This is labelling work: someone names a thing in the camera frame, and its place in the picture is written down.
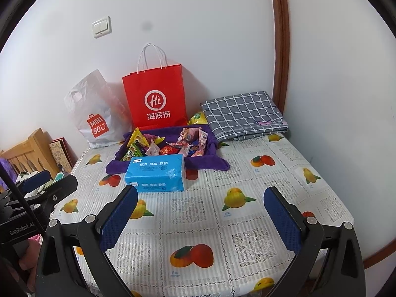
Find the silver screw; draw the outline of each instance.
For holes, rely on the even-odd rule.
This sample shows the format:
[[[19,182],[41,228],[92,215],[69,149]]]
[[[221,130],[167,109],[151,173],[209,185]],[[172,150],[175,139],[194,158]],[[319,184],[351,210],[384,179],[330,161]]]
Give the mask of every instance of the silver screw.
[[[94,222],[94,221],[95,221],[95,216],[92,215],[92,214],[87,215],[87,216],[85,217],[85,222],[86,222],[86,223],[91,223],[91,222]]]
[[[50,227],[53,227],[53,226],[56,226],[57,223],[58,223],[58,220],[57,220],[57,219],[53,219],[53,220],[51,220],[51,221],[48,223],[48,225],[49,225]]]
[[[344,227],[347,228],[348,230],[352,230],[353,228],[353,226],[349,222],[344,223]]]
[[[306,218],[306,221],[307,221],[309,224],[316,224],[316,223],[317,223],[317,220],[316,220],[316,218],[314,218],[314,217],[308,217],[308,218]]]

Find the white light switch panel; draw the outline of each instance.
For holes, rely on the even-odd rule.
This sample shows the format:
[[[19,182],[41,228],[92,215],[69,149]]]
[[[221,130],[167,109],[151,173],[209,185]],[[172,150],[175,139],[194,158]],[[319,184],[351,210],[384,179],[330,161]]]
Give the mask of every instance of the white light switch panel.
[[[110,17],[95,21],[92,24],[92,31],[94,33],[94,38],[99,38],[103,35],[111,33]]]

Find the wooden headboard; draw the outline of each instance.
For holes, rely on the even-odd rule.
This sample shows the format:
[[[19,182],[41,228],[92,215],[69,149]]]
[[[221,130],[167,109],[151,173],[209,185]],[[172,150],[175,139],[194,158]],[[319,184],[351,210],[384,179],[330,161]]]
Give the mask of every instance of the wooden headboard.
[[[26,141],[7,151],[2,151],[0,156],[11,163],[17,174],[48,170],[52,178],[55,178],[60,170],[51,154],[49,143],[50,140],[40,128],[34,131]]]

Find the blue textured pad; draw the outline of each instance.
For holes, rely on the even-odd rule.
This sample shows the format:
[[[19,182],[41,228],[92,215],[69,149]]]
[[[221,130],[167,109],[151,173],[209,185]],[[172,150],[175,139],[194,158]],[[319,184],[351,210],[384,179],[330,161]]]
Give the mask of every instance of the blue textured pad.
[[[47,170],[41,171],[25,180],[22,185],[21,193],[24,195],[30,193],[43,184],[46,184],[49,180],[51,180],[51,174]]]
[[[107,249],[114,248],[136,204],[137,190],[132,186],[102,227],[100,249],[103,252]]]
[[[264,192],[264,206],[286,248],[298,254],[301,250],[301,230],[271,188]]]

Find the yellow plastic bag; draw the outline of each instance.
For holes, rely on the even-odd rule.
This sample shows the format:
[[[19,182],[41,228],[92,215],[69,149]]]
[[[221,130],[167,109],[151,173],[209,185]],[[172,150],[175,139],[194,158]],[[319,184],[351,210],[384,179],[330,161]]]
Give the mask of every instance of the yellow plastic bag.
[[[207,124],[205,114],[203,112],[198,112],[194,114],[189,120],[189,125],[193,124]]]

